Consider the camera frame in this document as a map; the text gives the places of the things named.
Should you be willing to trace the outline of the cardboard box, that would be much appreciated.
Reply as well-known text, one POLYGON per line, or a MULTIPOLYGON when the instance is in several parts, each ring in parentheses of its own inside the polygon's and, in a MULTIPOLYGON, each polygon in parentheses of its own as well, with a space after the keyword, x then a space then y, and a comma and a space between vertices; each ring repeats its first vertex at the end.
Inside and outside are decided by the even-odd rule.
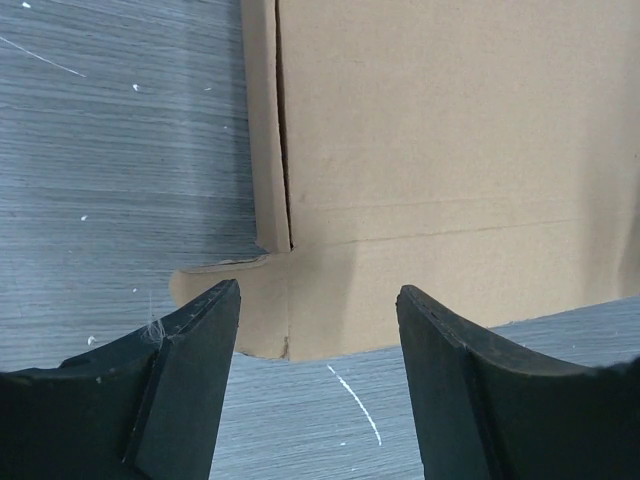
POLYGON ((635 1, 245 1, 257 242, 236 348, 398 343, 413 284, 485 326, 639 291, 635 1))

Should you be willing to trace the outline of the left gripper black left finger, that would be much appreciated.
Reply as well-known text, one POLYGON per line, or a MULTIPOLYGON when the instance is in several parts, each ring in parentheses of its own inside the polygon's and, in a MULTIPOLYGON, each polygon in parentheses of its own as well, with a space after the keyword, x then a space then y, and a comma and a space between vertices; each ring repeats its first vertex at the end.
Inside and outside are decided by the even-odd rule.
POLYGON ((224 280, 52 369, 1 376, 5 479, 205 479, 239 323, 224 280))

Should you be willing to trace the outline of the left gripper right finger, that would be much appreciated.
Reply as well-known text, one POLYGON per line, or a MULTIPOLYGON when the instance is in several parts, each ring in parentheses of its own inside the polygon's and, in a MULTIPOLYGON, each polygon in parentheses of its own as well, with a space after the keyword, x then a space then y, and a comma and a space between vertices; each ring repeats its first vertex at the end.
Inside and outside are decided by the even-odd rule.
POLYGON ((639 364, 587 367, 402 287, 397 319, 428 479, 635 479, 639 364))

